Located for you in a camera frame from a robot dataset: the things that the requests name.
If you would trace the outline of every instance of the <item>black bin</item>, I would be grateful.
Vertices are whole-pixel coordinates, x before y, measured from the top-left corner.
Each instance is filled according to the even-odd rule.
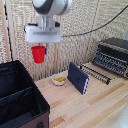
[[[0,65],[0,128],[49,128],[49,112],[20,61]]]

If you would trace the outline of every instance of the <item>notebook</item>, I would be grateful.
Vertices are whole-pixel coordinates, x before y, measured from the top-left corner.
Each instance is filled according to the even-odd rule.
[[[89,76],[72,62],[69,65],[68,79],[82,95],[85,94]]]

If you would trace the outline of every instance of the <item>cable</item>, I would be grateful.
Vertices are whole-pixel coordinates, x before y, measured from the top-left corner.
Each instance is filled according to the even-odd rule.
[[[94,31],[97,31],[105,26],[107,26],[108,24],[110,24],[113,20],[115,20],[121,13],[124,12],[124,10],[126,10],[128,8],[128,5],[120,12],[118,13],[112,20],[110,20],[108,23],[104,24],[103,26],[99,27],[99,28],[96,28],[94,30],[91,30],[89,32],[86,32],[86,33],[81,33],[81,34],[76,34],[76,35],[66,35],[66,36],[62,36],[62,37],[71,37],[71,36],[82,36],[82,35],[86,35],[88,33],[91,33],[91,32],[94,32]]]

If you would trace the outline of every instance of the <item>woven wall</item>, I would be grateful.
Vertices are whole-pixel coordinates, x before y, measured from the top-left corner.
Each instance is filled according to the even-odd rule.
[[[36,23],[36,14],[32,5],[32,0],[10,1],[15,36],[13,49],[15,49],[16,54],[16,57],[13,59],[20,60],[25,65],[34,80],[39,80],[52,75],[54,44],[50,45],[48,55],[45,57],[45,62],[43,64],[35,64],[31,52],[31,47],[34,45],[25,42],[24,26],[28,23]]]
[[[2,24],[2,17],[0,14],[0,63],[5,63],[8,61],[7,51],[5,46],[5,37],[3,32],[3,24]]]
[[[71,11],[62,16],[63,35],[79,34],[92,29],[98,0],[73,0]],[[83,63],[90,34],[64,37],[59,45],[58,72],[67,70],[70,62]]]
[[[51,44],[45,62],[35,64],[31,53],[33,45],[25,42],[24,32],[25,25],[37,22],[32,0],[6,1],[7,4],[10,1],[14,28],[15,41],[11,42],[13,52],[15,51],[13,59],[20,60],[34,80],[52,75],[55,62],[56,72],[62,72],[68,69],[70,62],[80,65],[84,60],[91,61],[97,41],[110,37],[123,39],[127,31],[128,10],[101,30],[84,36],[65,37],[61,43]],[[127,4],[128,0],[73,0],[71,11],[60,17],[63,35],[79,34],[97,28],[111,20]]]
[[[100,0],[93,29],[106,24],[114,18],[124,7],[128,0]],[[89,40],[87,61],[91,61],[95,53],[96,42],[111,37],[125,39],[128,30],[128,9],[106,27],[93,32]]]

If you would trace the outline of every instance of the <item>yellow object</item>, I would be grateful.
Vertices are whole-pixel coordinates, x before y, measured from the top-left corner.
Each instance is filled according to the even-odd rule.
[[[59,78],[55,78],[54,80],[58,81],[58,82],[62,82],[62,81],[65,81],[66,78],[65,77],[59,77]]]

